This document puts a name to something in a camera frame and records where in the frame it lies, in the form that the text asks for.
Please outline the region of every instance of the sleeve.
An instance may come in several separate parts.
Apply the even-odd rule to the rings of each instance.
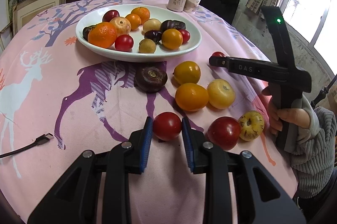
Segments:
[[[302,108],[310,116],[310,127],[299,128],[290,164],[297,170],[298,195],[301,198],[311,198],[328,183],[334,168],[336,119],[333,112],[323,107],[313,111],[304,96]]]

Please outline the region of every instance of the white plate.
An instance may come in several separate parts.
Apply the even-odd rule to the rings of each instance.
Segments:
[[[166,50],[162,45],[157,45],[157,49],[154,54],[142,54],[138,53],[139,43],[144,36],[142,35],[143,27],[140,26],[138,30],[131,31],[130,35],[134,39],[134,47],[132,48],[131,52],[121,52],[115,50],[115,47],[112,46],[110,49],[101,48],[95,45],[88,43],[82,35],[82,31],[84,27],[101,23],[103,15],[111,9],[115,9],[119,12],[121,17],[125,17],[126,15],[130,14],[131,10],[136,7],[146,7],[149,9],[151,18],[158,19],[159,21],[163,22],[166,20],[178,20],[183,21],[186,23],[186,30],[190,33],[191,38],[188,43],[183,44],[179,47],[178,50]],[[95,53],[102,55],[104,57],[108,57],[110,59],[119,60],[119,61],[129,61],[134,63],[142,63],[142,62],[152,62],[152,61],[166,61],[173,57],[178,57],[189,53],[196,49],[201,42],[201,33],[196,28],[196,26],[191,23],[186,18],[182,17],[181,15],[172,12],[168,9],[155,7],[155,6],[147,6],[147,5],[114,5],[108,6],[101,9],[97,9],[95,11],[90,12],[89,14],[85,15],[76,25],[76,37],[77,39],[85,45],[90,50],[94,51]]]

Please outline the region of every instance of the purple deer silhouette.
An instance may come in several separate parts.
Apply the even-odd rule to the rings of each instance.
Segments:
[[[91,107],[95,111],[95,114],[99,117],[113,139],[117,141],[126,141],[127,138],[116,132],[104,116],[104,103],[107,102],[106,91],[110,91],[114,85],[122,88],[133,88],[136,69],[144,65],[145,64],[127,63],[123,61],[105,61],[81,68],[77,73],[77,75],[80,75],[79,86],[71,95],[63,98],[61,109],[55,122],[54,135],[58,140],[58,147],[60,149],[66,148],[60,135],[61,120],[65,111],[73,102],[80,100],[93,92],[95,92],[96,95]],[[157,63],[156,66],[166,71],[166,62]],[[158,93],[168,101],[178,113],[182,116],[186,116],[185,112],[176,105],[174,97],[169,94],[166,87],[162,88]],[[157,93],[147,93],[146,95],[146,111],[148,116],[153,118],[154,100]],[[191,127],[203,132],[203,128],[196,126],[192,121],[190,121],[190,124]]]

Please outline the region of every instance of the finger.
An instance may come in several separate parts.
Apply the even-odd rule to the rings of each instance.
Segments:
[[[269,118],[269,124],[270,127],[276,129],[277,131],[282,131],[282,121],[281,120],[275,120],[272,117]]]
[[[261,94],[264,95],[264,96],[271,96],[269,87],[266,87],[265,89],[263,89],[263,90],[261,91]]]
[[[289,123],[294,123],[302,128],[308,129],[310,126],[310,116],[303,109],[279,109],[277,110],[277,115],[280,119]]]
[[[270,127],[269,131],[270,131],[270,133],[272,133],[275,136],[277,136],[277,134],[278,134],[278,131],[275,128],[273,128],[273,127]]]
[[[273,104],[273,102],[270,100],[268,103],[268,115],[269,117],[272,117],[275,120],[279,120],[279,117],[277,115],[277,108],[276,106]]]

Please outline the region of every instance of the tablecloth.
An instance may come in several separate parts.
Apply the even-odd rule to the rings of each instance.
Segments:
[[[109,60],[76,41],[76,23],[92,10],[119,4],[165,8],[167,2],[83,0],[57,6],[26,24],[1,55],[0,154],[26,146],[43,133],[55,136],[48,144],[4,158],[0,164],[0,188],[24,221],[84,150],[111,150],[141,129],[148,115],[156,117],[164,111],[187,115],[191,126],[201,131],[220,116],[238,119],[253,109],[268,121],[267,98],[260,95],[266,83],[208,65],[215,51],[267,58],[234,27],[203,7],[195,14],[181,13],[200,30],[201,45],[159,66],[171,78],[177,64],[191,60],[199,64],[199,84],[205,88],[216,78],[227,80],[236,99],[226,110],[205,107],[184,113],[174,104],[176,87],[171,80],[160,92],[145,94],[134,88],[135,64]],[[181,136],[166,143],[153,139],[144,174],[130,175],[133,223],[202,223],[205,176],[190,173],[182,143]],[[268,130],[254,141],[239,141],[231,152],[242,150],[250,150],[293,196],[296,178]]]

